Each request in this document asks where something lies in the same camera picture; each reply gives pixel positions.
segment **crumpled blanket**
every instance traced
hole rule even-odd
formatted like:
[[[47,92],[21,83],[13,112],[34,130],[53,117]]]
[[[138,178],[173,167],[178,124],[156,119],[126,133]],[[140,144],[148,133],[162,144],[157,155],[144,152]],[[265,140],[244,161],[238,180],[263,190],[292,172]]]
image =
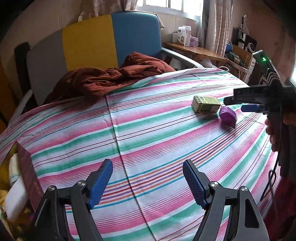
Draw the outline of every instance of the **crumpled blanket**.
[[[69,71],[55,85],[44,104],[79,96],[96,100],[146,77],[172,71],[175,69],[160,59],[133,52],[126,57],[120,69],[85,67]]]

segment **window frame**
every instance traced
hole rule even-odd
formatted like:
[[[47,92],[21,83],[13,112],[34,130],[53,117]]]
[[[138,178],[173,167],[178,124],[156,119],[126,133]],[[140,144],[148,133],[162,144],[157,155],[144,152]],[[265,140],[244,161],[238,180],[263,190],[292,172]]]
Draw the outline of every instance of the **window frame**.
[[[182,0],[182,10],[181,11],[170,8],[170,0],[168,0],[168,7],[146,5],[146,0],[143,0],[143,7],[136,6],[136,10],[153,12],[153,13],[172,14],[172,15],[175,15],[178,17],[189,18],[189,19],[195,20],[197,22],[200,20],[200,16],[192,15],[192,14],[184,12],[184,0]]]

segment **blue rubber pad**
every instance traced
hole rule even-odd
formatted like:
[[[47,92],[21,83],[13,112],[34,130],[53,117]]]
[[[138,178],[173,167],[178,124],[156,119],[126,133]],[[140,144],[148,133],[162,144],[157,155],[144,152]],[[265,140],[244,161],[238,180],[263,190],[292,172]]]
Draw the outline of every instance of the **blue rubber pad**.
[[[199,182],[195,173],[192,171],[187,161],[183,163],[183,174],[195,199],[196,204],[201,206],[202,209],[206,209],[208,203],[205,198],[205,190],[202,184]]]
[[[111,160],[108,160],[108,162],[105,164],[105,168],[102,169],[101,173],[98,175],[98,178],[90,191],[90,198],[88,202],[90,209],[93,209],[93,207],[100,202],[112,172],[113,163]]]

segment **purple pouch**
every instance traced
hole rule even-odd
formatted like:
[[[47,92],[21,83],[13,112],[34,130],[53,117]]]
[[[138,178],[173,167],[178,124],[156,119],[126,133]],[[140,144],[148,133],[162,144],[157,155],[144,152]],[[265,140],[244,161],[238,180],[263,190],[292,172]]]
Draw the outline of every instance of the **purple pouch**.
[[[232,109],[227,106],[221,106],[219,116],[225,124],[235,129],[235,124],[237,123],[237,115]]]

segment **striped bedsheet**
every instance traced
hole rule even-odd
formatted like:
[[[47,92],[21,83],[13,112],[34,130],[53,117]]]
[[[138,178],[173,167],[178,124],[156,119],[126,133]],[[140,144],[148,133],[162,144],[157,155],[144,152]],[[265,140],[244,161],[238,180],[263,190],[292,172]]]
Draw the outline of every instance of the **striped bedsheet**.
[[[219,69],[189,69],[143,79],[97,103],[78,98],[41,106],[0,136],[0,163],[18,141],[30,152],[46,190],[86,179],[109,158],[113,174],[91,211],[105,241],[192,240],[204,212],[182,174],[184,160],[190,158],[224,187],[247,186],[256,203],[276,160],[264,115],[230,106],[237,114],[232,129],[218,115],[191,108],[196,94],[223,103],[233,88],[245,86]],[[268,196],[259,204],[261,212],[269,205]],[[78,240],[71,207],[66,210]],[[223,239],[228,213],[225,207],[217,240]]]

